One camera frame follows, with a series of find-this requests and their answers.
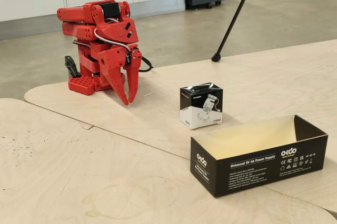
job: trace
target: logo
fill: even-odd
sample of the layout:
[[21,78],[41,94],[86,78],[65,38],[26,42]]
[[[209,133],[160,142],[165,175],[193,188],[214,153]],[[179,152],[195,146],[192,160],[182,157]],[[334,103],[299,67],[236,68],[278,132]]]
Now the logo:
[[199,154],[196,154],[196,157],[206,167],[207,165],[206,160],[203,157],[201,157]]
[[297,149],[295,148],[291,148],[291,149],[288,149],[288,150],[284,150],[281,152],[281,156],[285,156],[285,155],[290,155],[290,154],[295,154],[297,151]]

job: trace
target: black cable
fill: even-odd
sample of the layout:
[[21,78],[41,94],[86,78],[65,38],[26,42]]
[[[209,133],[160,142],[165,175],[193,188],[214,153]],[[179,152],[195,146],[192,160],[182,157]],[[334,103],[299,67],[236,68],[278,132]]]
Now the black cable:
[[222,48],[223,48],[223,46],[224,46],[225,43],[226,43],[226,40],[227,40],[227,38],[228,38],[228,36],[229,36],[229,34],[230,34],[230,32],[231,32],[233,26],[234,26],[234,23],[235,23],[235,21],[236,21],[238,15],[239,15],[239,13],[240,13],[242,7],[243,7],[243,4],[244,4],[245,1],[246,1],[246,0],[241,0],[241,1],[240,1],[240,4],[239,4],[239,6],[238,6],[238,8],[237,8],[237,10],[236,10],[236,12],[235,12],[235,15],[234,15],[234,17],[233,17],[233,19],[232,19],[232,21],[231,21],[231,23],[230,23],[230,25],[229,25],[229,27],[228,27],[228,29],[227,29],[227,32],[226,32],[226,34],[225,34],[223,40],[221,41],[220,47],[219,47],[219,49],[217,50],[217,52],[214,54],[214,56],[212,57],[212,61],[213,61],[213,62],[218,62],[218,61],[220,61],[220,59],[221,59],[220,52],[222,51]]
[[148,60],[146,57],[142,57],[142,61],[144,61],[148,65],[148,69],[146,69],[146,70],[139,70],[140,73],[146,73],[146,72],[149,72],[151,69],[153,69],[150,60]]

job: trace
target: red robot arm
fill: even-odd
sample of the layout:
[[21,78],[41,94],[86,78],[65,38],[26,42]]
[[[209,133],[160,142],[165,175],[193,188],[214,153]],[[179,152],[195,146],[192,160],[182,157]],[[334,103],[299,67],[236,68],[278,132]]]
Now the red robot arm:
[[[138,36],[129,4],[114,0],[91,2],[82,7],[60,8],[57,17],[63,21],[63,34],[77,38],[73,43],[78,45],[81,73],[71,57],[66,57],[71,73],[69,89],[91,95],[112,88],[125,105],[133,102],[142,53],[135,44]],[[128,97],[121,68],[127,73]]]

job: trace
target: small black and white box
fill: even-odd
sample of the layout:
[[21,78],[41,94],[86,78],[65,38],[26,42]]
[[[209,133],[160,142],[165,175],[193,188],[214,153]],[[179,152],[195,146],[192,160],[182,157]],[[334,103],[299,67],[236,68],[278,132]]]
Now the small black and white box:
[[223,90],[206,83],[180,88],[180,120],[189,129],[222,123]]

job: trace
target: wooden table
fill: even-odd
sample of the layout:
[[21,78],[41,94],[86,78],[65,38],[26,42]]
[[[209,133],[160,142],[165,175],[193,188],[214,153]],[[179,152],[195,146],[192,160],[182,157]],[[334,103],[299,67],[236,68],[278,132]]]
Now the wooden table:
[[[38,106],[189,158],[190,137],[252,120],[298,114],[330,136],[322,171],[266,185],[337,212],[337,40],[167,66],[140,74],[128,107],[112,90],[85,96],[67,83],[36,87]],[[179,88],[214,82],[224,89],[222,125],[188,130],[179,121]]]
[[0,99],[0,223],[337,223],[258,187],[213,198],[189,161]]

